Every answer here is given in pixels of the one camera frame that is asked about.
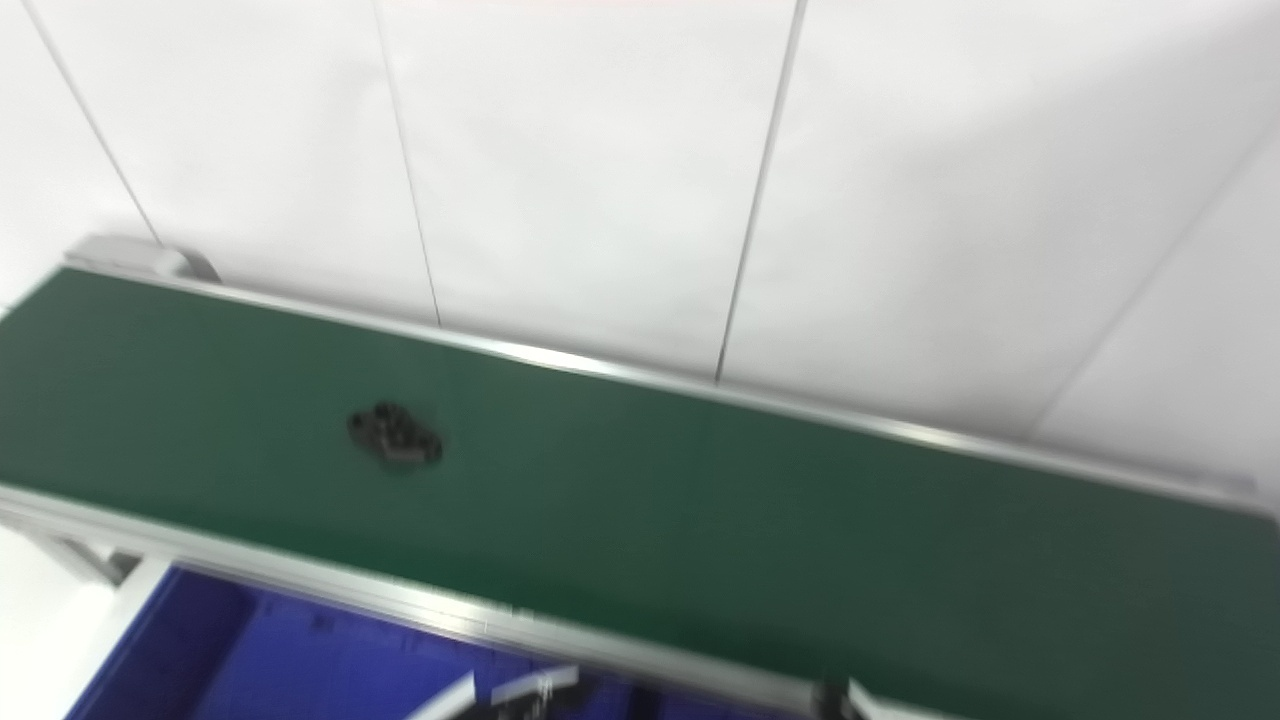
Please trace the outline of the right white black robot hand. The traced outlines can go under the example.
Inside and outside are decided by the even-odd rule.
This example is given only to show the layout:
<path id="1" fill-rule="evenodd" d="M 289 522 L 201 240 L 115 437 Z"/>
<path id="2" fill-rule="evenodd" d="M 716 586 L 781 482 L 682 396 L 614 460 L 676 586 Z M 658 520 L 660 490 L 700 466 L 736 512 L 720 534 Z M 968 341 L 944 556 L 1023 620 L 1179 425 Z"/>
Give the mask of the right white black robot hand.
<path id="1" fill-rule="evenodd" d="M 873 700 L 851 678 L 818 682 L 814 685 L 813 708 L 817 719 L 896 719 L 892 711 Z"/>

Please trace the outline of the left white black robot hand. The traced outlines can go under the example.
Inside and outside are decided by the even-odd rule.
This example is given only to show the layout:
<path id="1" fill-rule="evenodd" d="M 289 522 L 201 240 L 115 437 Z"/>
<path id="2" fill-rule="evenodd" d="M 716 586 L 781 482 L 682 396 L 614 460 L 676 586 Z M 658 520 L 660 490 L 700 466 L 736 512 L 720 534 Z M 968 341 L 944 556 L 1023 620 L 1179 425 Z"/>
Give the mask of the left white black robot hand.
<path id="1" fill-rule="evenodd" d="M 515 678 L 480 696 L 468 673 L 422 702 L 410 719 L 548 719 L 556 703 L 582 689 L 580 667 L 548 667 Z"/>

